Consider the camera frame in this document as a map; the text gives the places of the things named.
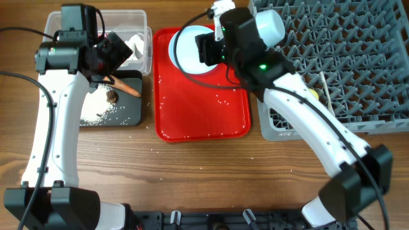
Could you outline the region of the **white plastic spoon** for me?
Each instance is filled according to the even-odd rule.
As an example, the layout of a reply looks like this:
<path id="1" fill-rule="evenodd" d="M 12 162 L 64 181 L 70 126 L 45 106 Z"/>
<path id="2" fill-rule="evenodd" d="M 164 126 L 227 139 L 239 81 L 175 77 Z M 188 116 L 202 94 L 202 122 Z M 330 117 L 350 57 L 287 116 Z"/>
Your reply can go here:
<path id="1" fill-rule="evenodd" d="M 325 76 L 324 76 L 323 72 L 320 72 L 320 77 L 321 77 L 321 81 L 323 83 L 323 89 L 324 89 L 325 95 L 327 97 L 327 109 L 333 116 L 335 116 L 335 112 L 333 110 L 330 93 L 329 93 L 329 90 L 328 90 L 328 85 L 327 85 L 327 82 L 326 82 L 326 79 L 325 79 Z"/>

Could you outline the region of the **light blue bowl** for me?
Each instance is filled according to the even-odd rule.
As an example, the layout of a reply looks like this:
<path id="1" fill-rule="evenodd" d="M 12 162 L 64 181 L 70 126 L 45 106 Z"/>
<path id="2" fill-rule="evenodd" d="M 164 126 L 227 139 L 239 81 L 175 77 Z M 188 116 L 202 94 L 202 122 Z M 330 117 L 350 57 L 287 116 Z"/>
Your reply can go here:
<path id="1" fill-rule="evenodd" d="M 267 47 L 277 45 L 285 37 L 284 22 L 275 10 L 257 13 L 256 25 L 259 35 Z"/>

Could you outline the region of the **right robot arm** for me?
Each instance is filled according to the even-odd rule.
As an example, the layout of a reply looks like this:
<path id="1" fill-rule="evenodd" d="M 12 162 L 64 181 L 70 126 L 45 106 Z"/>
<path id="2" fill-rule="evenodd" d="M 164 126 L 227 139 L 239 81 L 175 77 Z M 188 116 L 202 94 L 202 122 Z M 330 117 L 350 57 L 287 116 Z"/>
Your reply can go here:
<path id="1" fill-rule="evenodd" d="M 371 147 L 348 130 L 309 91 L 293 64 L 269 50 L 261 28 L 247 8 L 232 1 L 216 1 L 206 10 L 215 24 L 215 41 L 198 36 L 199 59 L 207 65 L 232 68 L 242 89 L 278 112 L 315 152 L 329 182 L 302 208 L 313 227 L 347 222 L 373 202 L 379 202 L 384 227 L 389 216 L 383 196 L 389 191 L 392 153 Z"/>

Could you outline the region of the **yellow plastic cup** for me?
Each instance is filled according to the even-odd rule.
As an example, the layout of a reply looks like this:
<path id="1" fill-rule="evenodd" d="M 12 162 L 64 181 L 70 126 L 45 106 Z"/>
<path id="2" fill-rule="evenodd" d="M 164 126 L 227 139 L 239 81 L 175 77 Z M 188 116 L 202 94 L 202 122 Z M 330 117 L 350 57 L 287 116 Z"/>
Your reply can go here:
<path id="1" fill-rule="evenodd" d="M 319 95 L 314 89 L 309 88 L 309 92 L 315 97 L 315 99 L 319 99 Z"/>

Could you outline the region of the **white napkin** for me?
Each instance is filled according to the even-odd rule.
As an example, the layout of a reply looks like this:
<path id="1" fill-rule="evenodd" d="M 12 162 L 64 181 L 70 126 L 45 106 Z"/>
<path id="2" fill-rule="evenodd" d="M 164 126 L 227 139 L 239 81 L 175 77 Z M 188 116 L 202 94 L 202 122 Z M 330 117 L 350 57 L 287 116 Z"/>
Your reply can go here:
<path id="1" fill-rule="evenodd" d="M 125 41 L 125 44 L 133 52 L 133 54 L 127 59 L 128 61 L 137 61 L 143 57 L 144 41 L 138 34 L 133 35 L 133 37 Z"/>

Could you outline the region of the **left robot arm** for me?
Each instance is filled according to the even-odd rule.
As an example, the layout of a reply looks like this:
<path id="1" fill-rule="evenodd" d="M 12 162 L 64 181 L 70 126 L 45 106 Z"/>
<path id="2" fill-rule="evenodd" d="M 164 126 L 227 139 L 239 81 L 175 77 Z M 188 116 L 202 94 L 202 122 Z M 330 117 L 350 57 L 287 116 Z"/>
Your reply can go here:
<path id="1" fill-rule="evenodd" d="M 61 7 L 61 29 L 35 53 L 40 89 L 31 156 L 19 188 L 8 188 L 4 206 L 28 229 L 140 229 L 128 204 L 107 203 L 79 187 L 77 142 L 86 95 L 113 84 L 132 54 L 116 33 L 106 33 L 102 13 L 86 4 Z"/>

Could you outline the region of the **light blue plate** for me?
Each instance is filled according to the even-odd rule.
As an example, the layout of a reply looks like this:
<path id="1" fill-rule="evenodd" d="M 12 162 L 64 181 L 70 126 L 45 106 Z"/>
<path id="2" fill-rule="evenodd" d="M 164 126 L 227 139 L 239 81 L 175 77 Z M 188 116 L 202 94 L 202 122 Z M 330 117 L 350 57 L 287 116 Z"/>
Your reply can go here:
<path id="1" fill-rule="evenodd" d="M 195 40 L 197 35 L 205 35 L 212 32 L 212 29 L 205 26 L 187 26 L 182 31 L 176 46 L 176 54 L 178 62 L 185 72 L 199 75 L 207 73 L 217 66 L 207 66 L 199 61 L 199 50 Z"/>

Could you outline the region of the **brown food scrap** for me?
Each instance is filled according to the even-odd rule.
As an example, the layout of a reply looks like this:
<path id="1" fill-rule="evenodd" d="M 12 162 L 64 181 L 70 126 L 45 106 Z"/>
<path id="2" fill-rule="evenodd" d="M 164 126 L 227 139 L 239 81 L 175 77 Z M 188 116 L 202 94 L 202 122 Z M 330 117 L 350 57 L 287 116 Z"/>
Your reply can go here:
<path id="1" fill-rule="evenodd" d="M 106 92 L 106 101 L 109 102 L 110 104 L 115 104 L 118 101 L 118 94 L 114 90 L 110 90 Z"/>

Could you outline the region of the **white rice pile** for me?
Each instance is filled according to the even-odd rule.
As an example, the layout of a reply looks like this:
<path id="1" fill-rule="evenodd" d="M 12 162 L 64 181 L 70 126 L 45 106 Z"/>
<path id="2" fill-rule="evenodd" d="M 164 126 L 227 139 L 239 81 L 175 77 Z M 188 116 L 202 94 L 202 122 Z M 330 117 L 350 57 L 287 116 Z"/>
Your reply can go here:
<path id="1" fill-rule="evenodd" d="M 107 101 L 107 93 L 111 90 L 110 86 L 101 84 L 94 92 L 86 95 L 80 126 L 99 125 L 114 110 L 115 105 Z"/>

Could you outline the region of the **orange carrot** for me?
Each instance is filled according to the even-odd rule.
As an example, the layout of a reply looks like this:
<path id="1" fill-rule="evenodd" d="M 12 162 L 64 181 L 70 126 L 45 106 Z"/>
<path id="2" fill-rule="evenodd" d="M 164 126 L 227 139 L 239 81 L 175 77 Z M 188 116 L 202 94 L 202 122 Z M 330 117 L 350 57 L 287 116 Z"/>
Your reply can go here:
<path id="1" fill-rule="evenodd" d="M 114 81 L 114 84 L 111 84 L 111 87 L 119 89 L 121 91 L 124 91 L 126 93 L 128 93 L 129 95 L 132 95 L 134 97 L 141 97 L 140 92 L 138 92 L 136 89 L 131 88 L 129 85 L 125 84 L 122 80 L 119 80 L 118 78 L 116 78 L 115 76 L 111 75 L 111 78 Z"/>

